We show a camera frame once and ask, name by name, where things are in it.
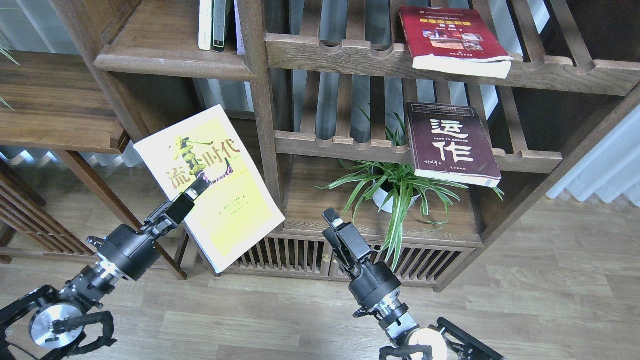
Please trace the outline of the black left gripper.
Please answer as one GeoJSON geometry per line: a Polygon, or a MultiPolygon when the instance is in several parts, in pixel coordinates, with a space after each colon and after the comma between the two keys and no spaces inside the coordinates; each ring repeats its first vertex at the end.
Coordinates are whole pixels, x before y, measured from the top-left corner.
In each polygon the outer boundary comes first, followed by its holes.
{"type": "Polygon", "coordinates": [[[157,239],[179,227],[195,206],[195,200],[210,187],[207,176],[197,177],[188,188],[170,202],[158,207],[146,220],[144,226],[136,231],[121,224],[105,238],[87,237],[88,244],[94,246],[101,261],[94,271],[106,281],[118,281],[121,278],[138,281],[148,269],[162,256],[179,280],[186,279],[186,272],[180,267],[157,239]]]}

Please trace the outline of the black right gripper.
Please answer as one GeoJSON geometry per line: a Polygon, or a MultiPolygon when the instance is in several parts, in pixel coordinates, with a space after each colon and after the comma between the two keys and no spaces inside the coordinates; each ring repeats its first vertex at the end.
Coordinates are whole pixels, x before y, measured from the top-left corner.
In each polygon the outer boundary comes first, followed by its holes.
{"type": "Polygon", "coordinates": [[[349,291],[359,305],[357,313],[393,313],[402,283],[385,262],[372,263],[372,250],[354,225],[345,225],[333,207],[322,213],[329,225],[322,234],[331,244],[340,268],[349,276],[349,291]]]}

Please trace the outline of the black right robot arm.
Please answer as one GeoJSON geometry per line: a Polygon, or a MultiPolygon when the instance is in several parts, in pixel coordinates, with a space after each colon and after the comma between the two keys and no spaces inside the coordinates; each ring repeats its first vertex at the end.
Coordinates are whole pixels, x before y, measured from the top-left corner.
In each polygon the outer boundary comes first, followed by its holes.
{"type": "Polygon", "coordinates": [[[445,360],[455,353],[459,360],[502,360],[503,356],[444,317],[422,327],[400,301],[401,281],[386,263],[370,261],[372,252],[356,227],[333,209],[322,214],[327,222],[324,237],[333,248],[340,268],[350,279],[349,291],[359,305],[354,318],[373,316],[391,344],[380,348],[379,358],[445,360]]]}

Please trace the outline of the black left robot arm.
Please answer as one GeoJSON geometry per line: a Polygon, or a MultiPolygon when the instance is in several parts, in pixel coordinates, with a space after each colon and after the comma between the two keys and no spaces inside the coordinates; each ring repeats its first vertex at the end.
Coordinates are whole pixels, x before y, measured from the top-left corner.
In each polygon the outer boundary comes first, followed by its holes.
{"type": "Polygon", "coordinates": [[[196,199],[211,181],[199,176],[174,200],[158,207],[140,230],[121,224],[105,238],[90,236],[87,242],[96,247],[101,259],[96,266],[84,268],[58,291],[44,285],[1,310],[1,358],[13,360],[7,336],[10,326],[35,311],[29,324],[32,341],[49,349],[46,360],[87,354],[115,343],[114,317],[101,309],[101,299],[114,291],[118,280],[141,278],[160,257],[157,239],[176,229],[193,209],[196,199]]]}

